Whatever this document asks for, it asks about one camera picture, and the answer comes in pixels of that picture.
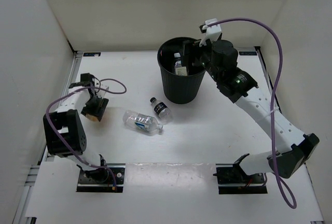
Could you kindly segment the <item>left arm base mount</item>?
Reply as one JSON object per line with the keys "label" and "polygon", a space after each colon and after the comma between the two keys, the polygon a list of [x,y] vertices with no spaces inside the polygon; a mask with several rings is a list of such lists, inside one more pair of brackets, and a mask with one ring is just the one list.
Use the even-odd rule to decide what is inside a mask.
{"label": "left arm base mount", "polygon": [[114,173],[116,187],[113,185],[114,179],[109,171],[103,169],[84,171],[80,168],[76,191],[88,193],[123,193],[126,165],[108,164],[108,167]]}

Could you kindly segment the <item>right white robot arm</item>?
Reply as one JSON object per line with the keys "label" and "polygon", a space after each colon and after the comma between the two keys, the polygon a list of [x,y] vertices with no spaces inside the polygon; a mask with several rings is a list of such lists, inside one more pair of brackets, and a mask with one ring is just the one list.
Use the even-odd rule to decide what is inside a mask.
{"label": "right white robot arm", "polygon": [[273,141],[270,152],[243,155],[233,165],[233,177],[247,181],[251,175],[271,172],[290,178],[312,155],[319,144],[314,134],[305,134],[288,121],[259,88],[257,81],[241,70],[238,51],[227,40],[183,42],[183,62],[201,66],[216,82],[218,90],[243,109]]}

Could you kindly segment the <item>orange juice bottle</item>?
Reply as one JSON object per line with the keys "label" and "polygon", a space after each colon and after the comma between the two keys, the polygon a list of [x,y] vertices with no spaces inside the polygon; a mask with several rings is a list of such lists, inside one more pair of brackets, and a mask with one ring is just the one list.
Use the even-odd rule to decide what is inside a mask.
{"label": "orange juice bottle", "polygon": [[97,121],[100,122],[102,120],[101,115],[94,116],[94,115],[86,114],[85,117],[93,122],[97,122]]}

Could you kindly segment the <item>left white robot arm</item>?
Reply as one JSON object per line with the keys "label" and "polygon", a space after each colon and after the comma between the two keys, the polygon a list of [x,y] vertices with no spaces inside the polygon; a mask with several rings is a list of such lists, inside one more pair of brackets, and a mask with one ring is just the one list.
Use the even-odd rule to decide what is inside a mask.
{"label": "left white robot arm", "polygon": [[97,83],[94,75],[81,74],[79,82],[70,84],[69,97],[54,112],[43,117],[50,155],[74,161],[82,170],[91,171],[91,177],[98,183],[108,179],[109,170],[102,155],[88,148],[80,116],[91,121],[102,120],[108,104],[103,89],[108,87]]}

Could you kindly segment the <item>tall clear white-label bottle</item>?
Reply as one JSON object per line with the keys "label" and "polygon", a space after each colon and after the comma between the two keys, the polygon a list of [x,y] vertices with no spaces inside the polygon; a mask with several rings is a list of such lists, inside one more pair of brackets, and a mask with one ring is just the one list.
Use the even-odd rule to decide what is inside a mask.
{"label": "tall clear white-label bottle", "polygon": [[174,53],[173,72],[178,76],[187,76],[187,67],[182,65],[182,58],[180,53]]}

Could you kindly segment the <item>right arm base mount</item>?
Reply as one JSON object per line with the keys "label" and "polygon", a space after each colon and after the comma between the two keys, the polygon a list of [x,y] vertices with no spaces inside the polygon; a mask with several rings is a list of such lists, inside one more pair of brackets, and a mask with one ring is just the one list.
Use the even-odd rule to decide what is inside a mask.
{"label": "right arm base mount", "polygon": [[267,194],[267,177],[264,173],[244,175],[232,164],[216,164],[219,195]]}

